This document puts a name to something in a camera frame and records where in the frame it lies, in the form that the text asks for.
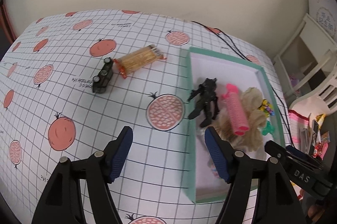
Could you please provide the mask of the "person's right hand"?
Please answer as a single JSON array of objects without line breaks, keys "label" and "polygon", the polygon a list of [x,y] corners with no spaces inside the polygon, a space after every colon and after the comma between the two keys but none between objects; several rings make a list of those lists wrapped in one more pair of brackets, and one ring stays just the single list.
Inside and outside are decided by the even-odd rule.
[{"label": "person's right hand", "polygon": [[304,214],[307,215],[313,222],[316,222],[323,215],[325,209],[323,206],[317,204],[316,199],[303,189],[300,189],[299,195],[302,198],[300,201],[302,202]]}]

